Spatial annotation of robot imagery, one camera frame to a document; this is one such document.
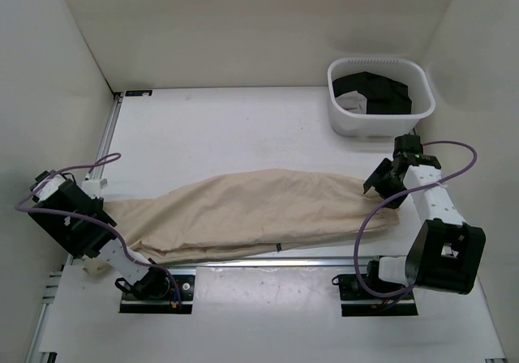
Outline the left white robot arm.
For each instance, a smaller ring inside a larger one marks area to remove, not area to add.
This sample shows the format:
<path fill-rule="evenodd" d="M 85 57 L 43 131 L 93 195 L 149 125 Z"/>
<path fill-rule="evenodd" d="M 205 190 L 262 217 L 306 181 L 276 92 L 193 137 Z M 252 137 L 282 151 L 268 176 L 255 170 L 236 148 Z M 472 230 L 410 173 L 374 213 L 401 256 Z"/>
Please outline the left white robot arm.
<path fill-rule="evenodd" d="M 116 287 L 139 300 L 161 299 L 175 289 L 172 277 L 152 260 L 128 249 L 115 233 L 116 222 L 74 180 L 44 171 L 35 178 L 29 216 L 73 258 L 111 266 L 120 277 Z"/>

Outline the beige trousers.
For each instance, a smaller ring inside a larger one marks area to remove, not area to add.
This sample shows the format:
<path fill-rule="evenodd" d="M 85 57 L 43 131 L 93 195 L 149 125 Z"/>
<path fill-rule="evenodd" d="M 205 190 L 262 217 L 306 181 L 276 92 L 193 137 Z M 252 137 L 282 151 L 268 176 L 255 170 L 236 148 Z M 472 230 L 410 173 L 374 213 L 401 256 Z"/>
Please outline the beige trousers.
<path fill-rule="evenodd" d="M 380 203 L 362 180 L 266 169 L 231 173 L 105 211 L 131 250 L 159 264 L 230 260 L 354 239 Z"/>

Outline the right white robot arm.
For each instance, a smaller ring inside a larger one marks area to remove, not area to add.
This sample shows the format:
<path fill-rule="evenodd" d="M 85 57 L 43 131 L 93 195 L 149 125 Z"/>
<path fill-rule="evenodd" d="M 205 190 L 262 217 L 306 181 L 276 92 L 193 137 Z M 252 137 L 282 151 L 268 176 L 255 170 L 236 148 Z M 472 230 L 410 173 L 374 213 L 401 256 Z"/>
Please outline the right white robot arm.
<path fill-rule="evenodd" d="M 449 196 L 445 184 L 457 175 L 444 177 L 424 148 L 417 135 L 396 137 L 392 158 L 362 186 L 382 198 L 379 209 L 395 210 L 411 197 L 422 224 L 406 256 L 382 256 L 368 263 L 365 275 L 355 272 L 372 297 L 402 297 L 412 288 L 467 294 L 474 286 L 486 235 L 467 223 Z"/>

